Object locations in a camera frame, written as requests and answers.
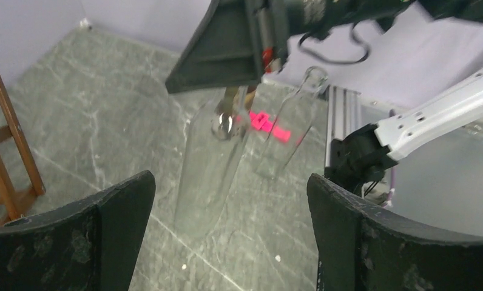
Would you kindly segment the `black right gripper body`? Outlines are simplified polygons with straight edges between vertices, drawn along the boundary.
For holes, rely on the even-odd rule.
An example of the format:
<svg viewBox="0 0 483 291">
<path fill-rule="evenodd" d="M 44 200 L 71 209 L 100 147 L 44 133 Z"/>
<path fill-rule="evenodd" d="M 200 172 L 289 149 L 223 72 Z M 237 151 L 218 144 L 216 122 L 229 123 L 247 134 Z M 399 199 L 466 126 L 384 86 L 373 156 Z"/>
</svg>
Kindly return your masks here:
<svg viewBox="0 0 483 291">
<path fill-rule="evenodd" d="M 370 46 L 354 31 L 352 42 L 363 47 L 364 55 L 355 61 L 332 60 L 311 49 L 304 48 L 308 38 L 324 40 L 332 28 L 368 19 L 387 16 L 386 1 L 246 1 L 251 9 L 255 28 L 262 45 L 262 61 L 266 73 L 279 72 L 288 60 L 287 41 L 302 35 L 299 49 L 314 59 L 332 65 L 351 65 L 363 62 L 370 55 Z"/>
</svg>

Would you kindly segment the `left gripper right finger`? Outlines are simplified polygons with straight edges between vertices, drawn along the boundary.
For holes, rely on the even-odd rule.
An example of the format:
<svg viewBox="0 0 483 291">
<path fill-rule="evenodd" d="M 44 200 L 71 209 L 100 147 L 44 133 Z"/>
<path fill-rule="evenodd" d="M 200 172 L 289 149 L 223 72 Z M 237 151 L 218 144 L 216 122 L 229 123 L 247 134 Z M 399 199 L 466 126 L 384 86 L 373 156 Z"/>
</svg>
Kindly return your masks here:
<svg viewBox="0 0 483 291">
<path fill-rule="evenodd" d="M 312 174 L 318 290 L 483 290 L 483 237 L 432 227 Z"/>
</svg>

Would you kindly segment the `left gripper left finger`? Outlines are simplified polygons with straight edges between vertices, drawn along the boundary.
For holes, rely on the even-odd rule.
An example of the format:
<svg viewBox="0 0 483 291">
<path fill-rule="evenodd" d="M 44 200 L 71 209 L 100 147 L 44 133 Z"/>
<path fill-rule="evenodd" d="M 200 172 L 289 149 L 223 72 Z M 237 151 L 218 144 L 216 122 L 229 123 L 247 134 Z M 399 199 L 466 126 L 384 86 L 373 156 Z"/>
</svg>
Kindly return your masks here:
<svg viewBox="0 0 483 291">
<path fill-rule="evenodd" d="M 0 226 L 0 290 L 127 290 L 155 198 L 144 170 Z"/>
</svg>

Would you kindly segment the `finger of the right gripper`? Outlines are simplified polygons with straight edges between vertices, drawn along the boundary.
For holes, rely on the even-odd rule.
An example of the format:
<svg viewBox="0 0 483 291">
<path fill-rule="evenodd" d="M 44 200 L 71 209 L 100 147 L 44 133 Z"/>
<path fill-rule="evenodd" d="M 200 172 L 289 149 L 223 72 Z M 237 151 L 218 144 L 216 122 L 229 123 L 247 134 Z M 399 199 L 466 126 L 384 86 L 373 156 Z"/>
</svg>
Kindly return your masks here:
<svg viewBox="0 0 483 291">
<path fill-rule="evenodd" d="M 257 85 L 263 76 L 258 1 L 211 1 L 165 85 L 170 94 Z"/>
</svg>

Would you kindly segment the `tall clear glass bottle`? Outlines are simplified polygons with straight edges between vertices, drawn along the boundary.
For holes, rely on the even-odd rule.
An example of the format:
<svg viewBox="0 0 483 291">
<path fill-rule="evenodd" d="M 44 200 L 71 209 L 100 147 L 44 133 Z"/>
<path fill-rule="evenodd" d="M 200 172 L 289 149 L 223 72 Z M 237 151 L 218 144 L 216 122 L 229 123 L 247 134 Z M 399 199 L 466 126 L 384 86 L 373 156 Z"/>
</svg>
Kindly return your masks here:
<svg viewBox="0 0 483 291">
<path fill-rule="evenodd" d="M 174 212 L 174 229 L 181 235 L 201 239 L 220 218 L 250 134 L 246 91 L 239 87 L 237 113 L 215 113 L 223 95 L 203 104 L 191 119 Z"/>
</svg>

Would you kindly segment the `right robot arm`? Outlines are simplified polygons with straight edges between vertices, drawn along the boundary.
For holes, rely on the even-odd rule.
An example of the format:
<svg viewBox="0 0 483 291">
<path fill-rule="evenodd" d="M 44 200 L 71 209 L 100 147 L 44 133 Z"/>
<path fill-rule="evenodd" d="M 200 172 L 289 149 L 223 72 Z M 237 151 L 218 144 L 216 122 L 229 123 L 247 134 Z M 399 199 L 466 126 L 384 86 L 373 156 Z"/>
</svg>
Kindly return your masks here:
<svg viewBox="0 0 483 291">
<path fill-rule="evenodd" d="M 166 80 L 169 93 L 257 85 L 279 72 L 288 39 L 376 21 L 383 30 L 410 1 L 212 1 Z M 351 193 L 380 181 L 422 145 L 483 117 L 483 67 L 426 103 L 337 141 L 325 177 Z"/>
</svg>

